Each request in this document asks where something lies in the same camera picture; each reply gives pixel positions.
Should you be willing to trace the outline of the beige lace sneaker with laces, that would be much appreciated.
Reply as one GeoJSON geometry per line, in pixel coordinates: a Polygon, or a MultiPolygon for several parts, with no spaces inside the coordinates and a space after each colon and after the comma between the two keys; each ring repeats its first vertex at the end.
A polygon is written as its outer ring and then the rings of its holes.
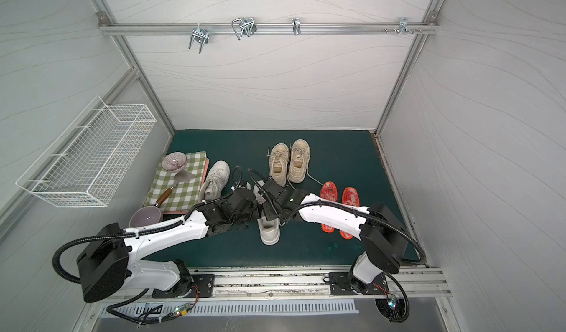
{"type": "Polygon", "coordinates": [[[302,183],[305,177],[323,186],[323,183],[315,179],[309,172],[311,158],[310,145],[304,139],[296,140],[290,148],[290,162],[287,178],[291,183],[302,183]]]}

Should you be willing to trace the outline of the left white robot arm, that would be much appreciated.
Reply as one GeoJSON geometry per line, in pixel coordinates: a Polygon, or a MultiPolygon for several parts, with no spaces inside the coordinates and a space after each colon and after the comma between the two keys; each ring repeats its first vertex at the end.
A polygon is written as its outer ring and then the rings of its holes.
{"type": "Polygon", "coordinates": [[[228,232],[258,218],[254,193],[238,188],[158,224],[129,228],[108,224],[96,236],[75,239],[57,248],[52,266],[64,280],[81,286],[87,303],[104,300],[126,288],[168,292],[187,280],[187,269],[179,260],[159,264],[147,261],[148,256],[228,232]]]}

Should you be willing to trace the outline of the white sneaker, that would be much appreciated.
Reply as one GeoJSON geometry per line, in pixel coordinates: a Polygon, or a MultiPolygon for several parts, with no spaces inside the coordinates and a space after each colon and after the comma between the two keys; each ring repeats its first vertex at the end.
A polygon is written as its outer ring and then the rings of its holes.
{"type": "Polygon", "coordinates": [[[221,197],[230,177],[230,167],[225,161],[217,161],[206,176],[206,180],[201,186],[198,201],[210,202],[221,197]]]}
{"type": "Polygon", "coordinates": [[[259,187],[263,186],[265,182],[259,181],[258,185],[254,186],[253,193],[256,201],[260,207],[258,227],[260,238],[264,245],[275,245],[280,239],[280,220],[275,215],[271,204],[265,199],[259,191],[259,187]]]}

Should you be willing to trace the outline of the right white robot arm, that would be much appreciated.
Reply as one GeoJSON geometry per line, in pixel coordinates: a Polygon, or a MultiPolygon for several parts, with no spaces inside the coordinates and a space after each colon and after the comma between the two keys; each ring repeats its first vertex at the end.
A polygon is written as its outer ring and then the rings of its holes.
{"type": "Polygon", "coordinates": [[[353,281],[369,285],[381,274],[397,274],[403,262],[418,265],[426,261],[420,243],[382,204],[344,205],[302,189],[281,187],[271,179],[256,188],[265,200],[267,213],[281,221],[324,224],[360,240],[363,253],[350,270],[353,281]]]}

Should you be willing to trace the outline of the red orange insole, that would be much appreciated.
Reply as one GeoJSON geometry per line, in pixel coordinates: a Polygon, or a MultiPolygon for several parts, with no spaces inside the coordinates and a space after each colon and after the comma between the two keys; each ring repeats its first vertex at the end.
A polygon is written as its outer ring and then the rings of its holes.
{"type": "MultiPolygon", "coordinates": [[[[334,184],[331,181],[328,181],[326,183],[324,183],[324,185],[321,188],[321,192],[320,192],[320,198],[321,199],[325,199],[331,202],[337,202],[338,200],[338,189],[336,184],[334,184]]],[[[328,226],[323,224],[321,226],[321,229],[325,232],[325,233],[333,233],[335,231],[334,227],[328,226]]]]}

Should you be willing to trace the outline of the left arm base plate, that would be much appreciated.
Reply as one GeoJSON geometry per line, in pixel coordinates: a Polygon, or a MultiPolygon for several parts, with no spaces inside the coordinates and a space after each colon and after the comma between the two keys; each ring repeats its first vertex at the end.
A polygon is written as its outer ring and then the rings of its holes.
{"type": "Polygon", "coordinates": [[[210,298],[215,283],[215,276],[188,275],[182,276],[179,282],[167,291],[154,289],[151,297],[153,299],[173,299],[173,298],[210,298]]]}

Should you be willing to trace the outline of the white sneaker front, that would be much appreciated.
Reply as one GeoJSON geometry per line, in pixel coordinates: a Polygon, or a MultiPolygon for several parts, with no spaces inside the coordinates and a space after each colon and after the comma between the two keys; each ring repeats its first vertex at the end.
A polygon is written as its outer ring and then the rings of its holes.
{"type": "Polygon", "coordinates": [[[265,199],[259,191],[259,187],[263,186],[265,182],[259,181],[258,185],[254,186],[253,193],[256,201],[260,207],[258,227],[260,238],[264,245],[275,245],[280,239],[280,220],[275,215],[271,204],[265,199]]]}

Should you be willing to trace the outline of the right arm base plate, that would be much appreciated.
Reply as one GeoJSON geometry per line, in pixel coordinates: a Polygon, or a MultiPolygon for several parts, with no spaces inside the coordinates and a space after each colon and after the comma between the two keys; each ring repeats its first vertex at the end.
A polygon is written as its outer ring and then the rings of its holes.
{"type": "Polygon", "coordinates": [[[330,272],[323,277],[323,282],[330,287],[332,296],[345,295],[389,295],[389,286],[382,272],[371,283],[363,283],[349,272],[330,272]]]}

